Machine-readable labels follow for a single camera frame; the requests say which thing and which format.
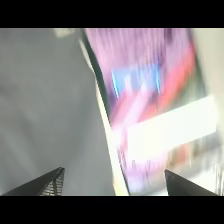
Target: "gray floor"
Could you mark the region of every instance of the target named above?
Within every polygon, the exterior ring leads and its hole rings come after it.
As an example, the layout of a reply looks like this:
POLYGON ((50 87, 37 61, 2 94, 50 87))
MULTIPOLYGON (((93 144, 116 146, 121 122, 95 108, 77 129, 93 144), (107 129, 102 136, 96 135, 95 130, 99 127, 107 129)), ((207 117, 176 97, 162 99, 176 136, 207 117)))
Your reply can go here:
POLYGON ((114 195, 94 76, 78 33, 0 29, 0 193, 59 166, 64 195, 114 195))

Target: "white rectangular object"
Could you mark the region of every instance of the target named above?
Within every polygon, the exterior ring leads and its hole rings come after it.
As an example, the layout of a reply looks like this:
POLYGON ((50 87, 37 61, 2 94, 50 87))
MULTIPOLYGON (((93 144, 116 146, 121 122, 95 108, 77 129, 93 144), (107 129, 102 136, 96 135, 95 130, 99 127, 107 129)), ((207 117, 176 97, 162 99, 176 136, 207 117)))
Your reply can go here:
POLYGON ((214 133, 216 125, 216 106, 208 96, 130 127, 128 154, 137 161, 152 159, 214 133))

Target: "package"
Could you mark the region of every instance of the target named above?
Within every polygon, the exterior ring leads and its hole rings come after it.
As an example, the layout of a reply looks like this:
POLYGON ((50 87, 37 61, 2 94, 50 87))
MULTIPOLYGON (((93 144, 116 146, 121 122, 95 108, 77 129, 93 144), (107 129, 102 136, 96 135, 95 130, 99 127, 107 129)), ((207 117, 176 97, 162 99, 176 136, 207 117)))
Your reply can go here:
POLYGON ((86 28, 85 44, 131 195, 192 176, 221 154, 217 111, 187 28, 86 28))

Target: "blurry colorful object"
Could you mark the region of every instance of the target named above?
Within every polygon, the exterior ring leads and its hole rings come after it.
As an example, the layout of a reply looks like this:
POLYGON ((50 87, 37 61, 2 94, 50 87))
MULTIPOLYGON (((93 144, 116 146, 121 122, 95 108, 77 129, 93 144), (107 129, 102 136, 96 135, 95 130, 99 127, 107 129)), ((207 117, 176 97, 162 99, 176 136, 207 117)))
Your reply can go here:
MULTIPOLYGON (((219 146, 219 138, 208 132, 210 138, 179 141, 163 153, 154 153, 151 144, 141 160, 129 151, 128 132, 134 125, 207 96, 189 29, 86 28, 85 33, 102 72, 113 140, 131 193, 153 188, 153 176, 163 174, 165 167, 206 151, 208 139, 213 139, 211 147, 219 146)), ((146 136, 150 142, 154 135, 146 136)))

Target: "black triangular object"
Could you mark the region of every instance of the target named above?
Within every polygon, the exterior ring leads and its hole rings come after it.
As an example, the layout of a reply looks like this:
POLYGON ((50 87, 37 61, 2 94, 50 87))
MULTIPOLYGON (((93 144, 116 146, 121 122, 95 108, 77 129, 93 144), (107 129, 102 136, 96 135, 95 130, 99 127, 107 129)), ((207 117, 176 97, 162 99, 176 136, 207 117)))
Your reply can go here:
POLYGON ((64 172, 64 168, 57 168, 2 196, 60 196, 62 193, 64 172))
POLYGON ((169 170, 165 178, 169 196, 218 196, 169 170))

